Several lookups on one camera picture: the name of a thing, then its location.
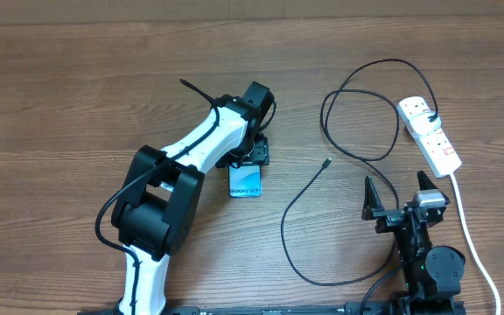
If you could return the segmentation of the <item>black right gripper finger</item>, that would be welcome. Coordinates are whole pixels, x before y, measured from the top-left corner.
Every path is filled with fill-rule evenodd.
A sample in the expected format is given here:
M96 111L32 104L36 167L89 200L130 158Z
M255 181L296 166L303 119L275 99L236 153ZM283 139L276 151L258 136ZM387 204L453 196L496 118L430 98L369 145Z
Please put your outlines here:
M424 171L419 171L416 175L420 191L437 189Z
M361 218L364 221L377 220L382 216L384 207L371 177L365 177L364 187L365 197Z

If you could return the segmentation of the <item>Samsung Galaxy smartphone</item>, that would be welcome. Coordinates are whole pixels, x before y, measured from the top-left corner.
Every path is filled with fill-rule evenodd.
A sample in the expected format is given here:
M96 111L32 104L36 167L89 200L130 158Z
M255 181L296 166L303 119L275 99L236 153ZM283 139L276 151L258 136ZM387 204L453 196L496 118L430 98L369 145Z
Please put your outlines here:
M253 198L262 195L261 168L258 165L228 168L229 195L233 198Z

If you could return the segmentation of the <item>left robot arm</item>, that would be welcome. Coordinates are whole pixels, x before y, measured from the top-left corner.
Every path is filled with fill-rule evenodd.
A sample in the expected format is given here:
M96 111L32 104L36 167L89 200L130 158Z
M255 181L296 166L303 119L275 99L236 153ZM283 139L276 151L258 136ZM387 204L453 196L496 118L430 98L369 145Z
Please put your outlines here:
M189 235L206 174L216 168L257 169L270 161L263 130L277 103L254 81L244 95L207 95L210 112L187 136L161 150L141 147L122 188L103 206L110 210L126 255L123 297L114 314L160 314L166 306L169 261Z

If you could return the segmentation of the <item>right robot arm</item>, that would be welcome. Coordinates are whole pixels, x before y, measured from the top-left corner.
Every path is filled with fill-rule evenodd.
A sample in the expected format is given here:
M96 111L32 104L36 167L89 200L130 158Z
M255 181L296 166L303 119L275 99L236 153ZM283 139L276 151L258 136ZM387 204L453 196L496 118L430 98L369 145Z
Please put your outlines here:
M365 178L365 199L361 218L375 221L375 232L391 233L399 255L400 265L379 279L360 303L364 313L372 292L401 271L406 290L393 293L389 300L373 306L374 314L464 314L464 305L454 301L461 292L461 279L466 258L450 246L435 246L428 228L444 219L450 204L423 172L417 173L419 190L413 200L402 208L387 210L383 207L373 180Z

